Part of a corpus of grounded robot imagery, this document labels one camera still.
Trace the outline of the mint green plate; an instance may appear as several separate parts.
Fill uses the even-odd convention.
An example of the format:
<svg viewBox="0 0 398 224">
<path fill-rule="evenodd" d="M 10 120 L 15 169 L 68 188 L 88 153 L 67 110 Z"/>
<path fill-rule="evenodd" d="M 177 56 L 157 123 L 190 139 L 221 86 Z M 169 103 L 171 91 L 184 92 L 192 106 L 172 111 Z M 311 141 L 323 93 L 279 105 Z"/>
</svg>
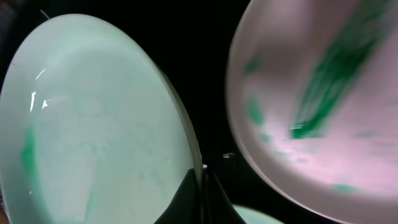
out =
<svg viewBox="0 0 398 224">
<path fill-rule="evenodd" d="M 246 224 L 284 224 L 283 222 L 257 210 L 233 204 L 234 209 Z"/>
<path fill-rule="evenodd" d="M 1 90 L 1 192 L 11 223 L 155 223 L 202 161 L 156 64 L 97 17 L 36 27 Z"/>
</svg>

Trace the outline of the white plate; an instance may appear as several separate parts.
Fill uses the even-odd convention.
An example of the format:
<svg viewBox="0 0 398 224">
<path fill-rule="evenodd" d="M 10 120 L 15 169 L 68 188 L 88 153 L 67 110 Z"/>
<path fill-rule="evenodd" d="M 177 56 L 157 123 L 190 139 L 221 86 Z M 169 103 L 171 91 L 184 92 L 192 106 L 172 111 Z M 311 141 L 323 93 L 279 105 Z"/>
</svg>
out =
<svg viewBox="0 0 398 224">
<path fill-rule="evenodd" d="M 397 2 L 251 1 L 226 110 L 274 190 L 340 223 L 397 222 Z"/>
</svg>

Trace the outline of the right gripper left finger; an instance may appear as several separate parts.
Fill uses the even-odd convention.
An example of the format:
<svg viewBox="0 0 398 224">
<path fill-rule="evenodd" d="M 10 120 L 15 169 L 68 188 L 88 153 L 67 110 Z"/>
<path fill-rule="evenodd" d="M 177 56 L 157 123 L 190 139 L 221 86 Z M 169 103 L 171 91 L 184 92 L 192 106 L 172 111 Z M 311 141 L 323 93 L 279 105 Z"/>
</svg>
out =
<svg viewBox="0 0 398 224">
<path fill-rule="evenodd" d="M 155 224 L 199 224 L 199 190 L 194 169 L 189 169 L 171 203 Z"/>
</svg>

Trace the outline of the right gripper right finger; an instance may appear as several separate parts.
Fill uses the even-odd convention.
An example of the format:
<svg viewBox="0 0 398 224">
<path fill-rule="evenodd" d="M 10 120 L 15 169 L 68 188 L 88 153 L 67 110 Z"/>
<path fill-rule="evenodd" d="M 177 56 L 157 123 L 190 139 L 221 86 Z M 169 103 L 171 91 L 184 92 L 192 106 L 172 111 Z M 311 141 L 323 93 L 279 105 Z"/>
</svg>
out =
<svg viewBox="0 0 398 224">
<path fill-rule="evenodd" d="M 246 224 L 210 168 L 203 171 L 203 212 L 205 224 Z"/>
</svg>

